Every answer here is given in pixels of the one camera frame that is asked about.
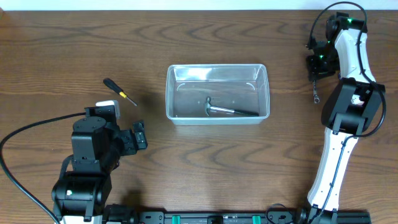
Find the silver combination wrench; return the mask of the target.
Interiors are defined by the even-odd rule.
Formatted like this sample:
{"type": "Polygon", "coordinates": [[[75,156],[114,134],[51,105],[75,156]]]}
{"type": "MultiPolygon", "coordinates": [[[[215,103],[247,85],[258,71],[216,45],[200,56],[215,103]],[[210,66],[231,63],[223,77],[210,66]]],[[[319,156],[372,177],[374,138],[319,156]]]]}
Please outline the silver combination wrench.
{"type": "Polygon", "coordinates": [[[313,102],[315,104],[319,104],[320,102],[320,97],[317,93],[317,82],[315,80],[313,81],[313,102]]]}

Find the black yellow screwdriver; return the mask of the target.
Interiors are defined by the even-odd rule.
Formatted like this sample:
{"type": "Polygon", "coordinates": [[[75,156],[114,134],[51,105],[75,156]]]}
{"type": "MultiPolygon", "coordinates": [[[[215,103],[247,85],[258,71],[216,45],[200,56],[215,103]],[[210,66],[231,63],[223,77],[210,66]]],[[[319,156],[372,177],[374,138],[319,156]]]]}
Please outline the black yellow screwdriver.
{"type": "Polygon", "coordinates": [[[105,78],[103,80],[103,83],[110,89],[113,90],[115,93],[117,93],[118,95],[120,95],[121,97],[127,99],[128,101],[130,101],[134,106],[137,106],[137,103],[134,102],[132,99],[130,99],[130,97],[127,96],[127,94],[124,92],[124,90],[117,85],[112,79],[110,78],[105,78]]]}

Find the steel claw hammer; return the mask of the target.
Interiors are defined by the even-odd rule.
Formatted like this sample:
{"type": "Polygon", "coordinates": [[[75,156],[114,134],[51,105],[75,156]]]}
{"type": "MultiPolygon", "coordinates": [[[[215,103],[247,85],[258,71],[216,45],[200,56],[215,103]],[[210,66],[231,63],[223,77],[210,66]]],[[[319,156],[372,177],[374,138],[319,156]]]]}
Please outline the steel claw hammer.
{"type": "Polygon", "coordinates": [[[219,106],[213,106],[211,104],[211,97],[207,96],[205,100],[205,114],[210,116],[210,113],[226,113],[226,114],[238,114],[243,116],[259,116],[259,113],[253,111],[244,111],[244,110],[234,110],[231,108],[224,108],[219,106]]]}

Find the blue precision screwdriver set case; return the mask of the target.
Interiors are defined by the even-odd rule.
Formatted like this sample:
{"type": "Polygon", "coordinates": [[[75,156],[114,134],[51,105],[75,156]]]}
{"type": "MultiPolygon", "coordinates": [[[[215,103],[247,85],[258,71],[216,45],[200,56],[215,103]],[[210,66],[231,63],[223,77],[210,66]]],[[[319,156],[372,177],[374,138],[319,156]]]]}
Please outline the blue precision screwdriver set case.
{"type": "Polygon", "coordinates": [[[359,95],[353,95],[351,98],[351,104],[354,106],[362,106],[364,105],[364,101],[360,99],[359,95]]]}

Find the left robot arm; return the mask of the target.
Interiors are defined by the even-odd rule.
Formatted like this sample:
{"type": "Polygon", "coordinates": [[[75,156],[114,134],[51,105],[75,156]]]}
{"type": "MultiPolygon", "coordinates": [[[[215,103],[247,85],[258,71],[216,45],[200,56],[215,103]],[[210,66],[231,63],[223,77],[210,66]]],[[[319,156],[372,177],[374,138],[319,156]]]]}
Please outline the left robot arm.
{"type": "Polygon", "coordinates": [[[73,154],[64,160],[52,189],[53,212],[60,223],[67,217],[91,222],[102,215],[120,158],[148,147],[144,122],[120,129],[113,105],[87,107],[83,115],[73,124],[73,154]]]}

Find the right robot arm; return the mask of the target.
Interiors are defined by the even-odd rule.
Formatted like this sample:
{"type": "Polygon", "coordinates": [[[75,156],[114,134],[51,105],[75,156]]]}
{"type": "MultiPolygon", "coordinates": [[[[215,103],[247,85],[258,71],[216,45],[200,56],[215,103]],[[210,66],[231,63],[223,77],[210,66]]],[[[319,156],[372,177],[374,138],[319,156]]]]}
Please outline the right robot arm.
{"type": "Polygon", "coordinates": [[[368,131],[378,110],[386,112],[385,87],[373,77],[366,51],[367,20],[343,12],[326,22],[326,41],[310,36],[306,58],[308,79],[338,75],[339,81],[322,109],[325,143],[315,181],[307,200],[309,207],[296,216],[296,223],[370,223],[367,212],[341,212],[340,188],[349,157],[358,139],[368,131]]]}

